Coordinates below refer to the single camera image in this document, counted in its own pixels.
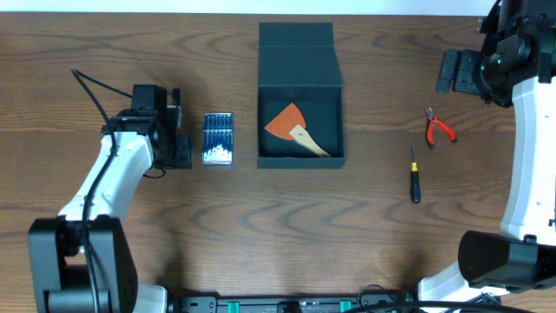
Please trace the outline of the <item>clear blue precision screwdriver case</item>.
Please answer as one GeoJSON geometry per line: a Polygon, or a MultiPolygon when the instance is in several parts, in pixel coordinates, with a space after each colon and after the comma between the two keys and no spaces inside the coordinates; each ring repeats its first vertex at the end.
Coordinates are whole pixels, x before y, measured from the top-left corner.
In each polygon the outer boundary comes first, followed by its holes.
{"type": "Polygon", "coordinates": [[[205,166],[231,165],[234,151],[233,114],[206,113],[202,131],[202,163],[205,166]]]}

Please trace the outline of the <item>orange scraper wooden handle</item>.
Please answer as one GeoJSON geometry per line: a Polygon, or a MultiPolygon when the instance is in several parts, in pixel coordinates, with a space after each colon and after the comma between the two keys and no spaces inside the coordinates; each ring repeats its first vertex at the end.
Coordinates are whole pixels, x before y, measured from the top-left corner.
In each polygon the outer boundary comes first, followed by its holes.
{"type": "Polygon", "coordinates": [[[294,103],[290,103],[276,115],[264,130],[275,137],[295,141],[318,157],[331,157],[308,133],[305,118],[294,103]]]}

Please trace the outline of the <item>black handled claw hammer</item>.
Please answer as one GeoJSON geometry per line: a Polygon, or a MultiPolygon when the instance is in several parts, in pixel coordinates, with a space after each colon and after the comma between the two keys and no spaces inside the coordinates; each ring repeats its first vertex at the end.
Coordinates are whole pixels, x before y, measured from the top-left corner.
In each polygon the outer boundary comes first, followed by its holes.
{"type": "Polygon", "coordinates": [[[177,120],[176,120],[177,129],[180,129],[182,127],[182,107],[181,107],[180,96],[181,96],[181,90],[178,88],[174,88],[172,97],[173,97],[173,104],[177,112],[177,120]]]}

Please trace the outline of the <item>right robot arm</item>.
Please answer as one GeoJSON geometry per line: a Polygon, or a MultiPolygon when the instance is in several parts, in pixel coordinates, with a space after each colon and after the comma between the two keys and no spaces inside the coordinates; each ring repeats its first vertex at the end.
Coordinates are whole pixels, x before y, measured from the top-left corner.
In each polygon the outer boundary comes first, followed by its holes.
{"type": "Polygon", "coordinates": [[[421,312],[492,312],[555,284],[555,4],[497,0],[479,31],[479,50],[446,51],[436,89],[513,110],[509,198],[498,233],[468,231],[457,261],[419,281],[421,312]]]}

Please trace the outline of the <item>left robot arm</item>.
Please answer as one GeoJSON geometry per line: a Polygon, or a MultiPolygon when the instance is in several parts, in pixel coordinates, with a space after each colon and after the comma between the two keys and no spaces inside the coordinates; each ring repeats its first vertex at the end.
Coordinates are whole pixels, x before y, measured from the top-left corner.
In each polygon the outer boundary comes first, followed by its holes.
{"type": "Polygon", "coordinates": [[[177,312],[160,285],[139,283],[122,224],[149,170],[188,169],[191,140],[179,134],[179,89],[137,84],[131,106],[106,118],[101,149],[79,191],[56,217],[30,226],[40,312],[177,312]]]}

